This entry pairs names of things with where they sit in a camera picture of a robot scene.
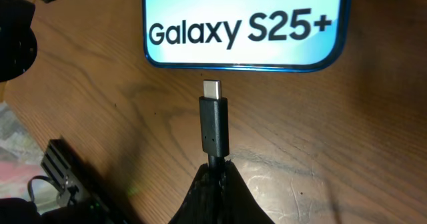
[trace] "wooden table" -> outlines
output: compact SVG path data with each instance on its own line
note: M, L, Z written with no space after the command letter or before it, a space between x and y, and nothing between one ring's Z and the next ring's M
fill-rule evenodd
M172 70L144 57L141 0L37 3L39 54L5 99L63 136L146 223L200 164L197 98L220 79L231 159L276 223L427 223L427 0L353 0L342 56L309 74Z

